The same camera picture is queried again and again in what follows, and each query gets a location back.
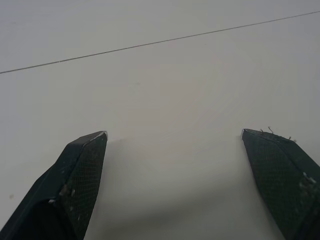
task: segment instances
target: mesh texture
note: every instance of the mesh texture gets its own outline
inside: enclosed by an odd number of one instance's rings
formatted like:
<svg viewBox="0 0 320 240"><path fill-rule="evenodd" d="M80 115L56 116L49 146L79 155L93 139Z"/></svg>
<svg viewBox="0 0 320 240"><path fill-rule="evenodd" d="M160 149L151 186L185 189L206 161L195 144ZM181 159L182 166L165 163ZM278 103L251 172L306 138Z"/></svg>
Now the mesh texture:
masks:
<svg viewBox="0 0 320 240"><path fill-rule="evenodd" d="M66 185L61 202L73 226L76 237L85 237L94 209L104 162L106 139L97 137L88 143L76 163Z"/></svg>

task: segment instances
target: thin dark line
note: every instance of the thin dark line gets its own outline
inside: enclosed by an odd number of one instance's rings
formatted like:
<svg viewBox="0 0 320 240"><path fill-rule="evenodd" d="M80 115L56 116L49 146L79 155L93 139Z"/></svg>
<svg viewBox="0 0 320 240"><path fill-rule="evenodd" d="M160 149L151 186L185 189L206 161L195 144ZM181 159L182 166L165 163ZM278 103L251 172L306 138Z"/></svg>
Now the thin dark line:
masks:
<svg viewBox="0 0 320 240"><path fill-rule="evenodd" d="M10 73L10 72L25 70L25 69L33 69L36 67L41 67L41 66L46 66L46 65L51 65L51 64L58 64L58 63L63 63L63 62L72 61L72 60L76 60L76 59L93 57L93 56L97 56L97 55L101 55L101 54L108 54L108 53L113 53L113 52L117 52L117 51L148 46L148 45L152 45L152 44L160 44L160 43L164 43L164 42L169 42L169 41L174 41L174 40L179 40L179 39L186 39L186 38L201 36L201 35L205 35L205 34L213 34L213 33L223 32L223 31L232 30L232 29L239 29L239 28L244 28L244 27L249 27L249 26L254 26L254 25L259 25L259 24L266 24L266 23L271 23L271 22L280 21L280 20L284 20L284 19L291 19L291 18L295 18L295 17L316 14L316 13L320 13L320 11L314 11L314 12L304 13L304 14L295 15L295 16L287 16L287 17L279 18L279 19L275 19L275 20L262 21L262 22L258 22L258 23L230 27L230 28L225 28L225 29L215 30L215 31L208 31L208 32L204 32L204 33L198 33L198 34L189 35L189 36L182 36L182 37L177 37L177 38L172 38L172 39L167 39L167 40L162 40L162 41L155 41L155 42L151 42L151 43L145 43L145 44L136 45L136 46L129 46L129 47L124 47L124 48L120 48L120 49L94 53L94 54L90 54L90 55L78 56L78 57L68 58L68 59L64 59L64 60L60 60L60 61L52 61L52 62L48 62L48 63L43 63L43 64L39 64L39 65L34 65L34 66L27 66L27 67L17 68L17 69L13 69L13 70L8 70L8 71L1 71L0 74L6 74L6 73Z"/></svg>

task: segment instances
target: white surface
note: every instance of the white surface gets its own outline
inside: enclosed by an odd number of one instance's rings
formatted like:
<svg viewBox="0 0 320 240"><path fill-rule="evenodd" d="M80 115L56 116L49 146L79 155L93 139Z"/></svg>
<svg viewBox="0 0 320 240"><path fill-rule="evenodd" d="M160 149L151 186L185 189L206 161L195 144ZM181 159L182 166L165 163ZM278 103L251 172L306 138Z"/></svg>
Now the white surface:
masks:
<svg viewBox="0 0 320 240"><path fill-rule="evenodd" d="M0 72L315 11L319 0L2 0Z"/></svg>
<svg viewBox="0 0 320 240"><path fill-rule="evenodd" d="M85 239L282 239L239 136L271 126L319 163L319 22L316 13L0 74L0 227L68 142L107 130Z"/></svg>

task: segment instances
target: textured black pad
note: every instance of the textured black pad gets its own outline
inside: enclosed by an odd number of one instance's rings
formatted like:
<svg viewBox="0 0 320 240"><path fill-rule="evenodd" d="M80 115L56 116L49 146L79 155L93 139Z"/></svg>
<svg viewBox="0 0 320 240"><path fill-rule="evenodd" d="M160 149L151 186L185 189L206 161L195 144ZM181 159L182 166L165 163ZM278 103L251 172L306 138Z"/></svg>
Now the textured black pad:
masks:
<svg viewBox="0 0 320 240"><path fill-rule="evenodd" d="M287 240L319 239L320 167L292 140L244 129L257 188Z"/></svg>
<svg viewBox="0 0 320 240"><path fill-rule="evenodd" d="M0 232L0 240L83 240L97 199L108 136L69 143L39 177Z"/></svg>

